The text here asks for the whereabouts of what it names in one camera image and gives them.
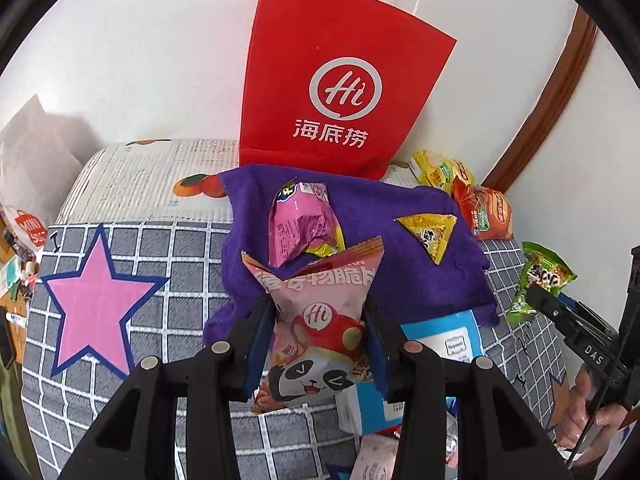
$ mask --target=white paper bag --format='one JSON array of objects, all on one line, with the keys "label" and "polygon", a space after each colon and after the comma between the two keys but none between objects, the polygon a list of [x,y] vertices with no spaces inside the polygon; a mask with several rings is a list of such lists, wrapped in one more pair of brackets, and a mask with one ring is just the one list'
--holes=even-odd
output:
[{"label": "white paper bag", "polygon": [[37,251],[80,170],[48,127],[37,96],[0,133],[0,205],[20,241]]}]

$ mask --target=white wall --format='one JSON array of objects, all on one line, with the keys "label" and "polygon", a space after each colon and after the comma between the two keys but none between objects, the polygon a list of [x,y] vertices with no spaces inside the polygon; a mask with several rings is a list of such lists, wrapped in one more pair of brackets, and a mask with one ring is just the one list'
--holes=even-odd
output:
[{"label": "white wall", "polygon": [[[558,252],[578,274],[565,292],[615,327],[640,245],[639,156],[640,90],[599,33],[564,114],[507,198],[518,238]],[[565,356],[572,377],[581,361]]]},{"label": "white wall", "polygon": [[[256,1],[60,0],[0,76],[0,126],[37,93],[74,124],[82,161],[121,140],[236,138]],[[481,180],[537,100],[574,11],[571,0],[422,0],[417,15],[458,44],[401,156],[457,155]]]}]

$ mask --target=triangular yellow snack package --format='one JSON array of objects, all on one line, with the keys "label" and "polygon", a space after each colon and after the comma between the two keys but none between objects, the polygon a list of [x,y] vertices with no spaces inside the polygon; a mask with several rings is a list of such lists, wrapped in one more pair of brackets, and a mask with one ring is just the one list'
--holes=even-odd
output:
[{"label": "triangular yellow snack package", "polygon": [[439,265],[447,249],[453,226],[458,220],[453,215],[422,213],[396,218],[424,248],[427,249],[433,263]]}]

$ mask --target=orange star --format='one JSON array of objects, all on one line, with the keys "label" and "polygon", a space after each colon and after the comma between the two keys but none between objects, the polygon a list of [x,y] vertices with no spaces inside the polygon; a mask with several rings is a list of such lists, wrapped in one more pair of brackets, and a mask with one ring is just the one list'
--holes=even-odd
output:
[{"label": "orange star", "polygon": [[545,431],[548,433],[556,428],[560,423],[564,410],[569,406],[569,381],[566,380],[566,373],[561,381],[556,379],[553,374],[549,374],[551,379],[551,394],[554,403],[551,408],[551,416],[546,424]]}]

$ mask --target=pink snack bag with panda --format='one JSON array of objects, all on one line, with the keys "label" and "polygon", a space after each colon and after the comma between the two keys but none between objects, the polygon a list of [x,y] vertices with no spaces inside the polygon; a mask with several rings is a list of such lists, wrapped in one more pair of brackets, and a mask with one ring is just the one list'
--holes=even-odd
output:
[{"label": "pink snack bag with panda", "polygon": [[331,397],[363,380],[369,365],[360,317],[383,254],[382,238],[372,238],[281,280],[242,253],[278,309],[271,368],[255,413]]}]

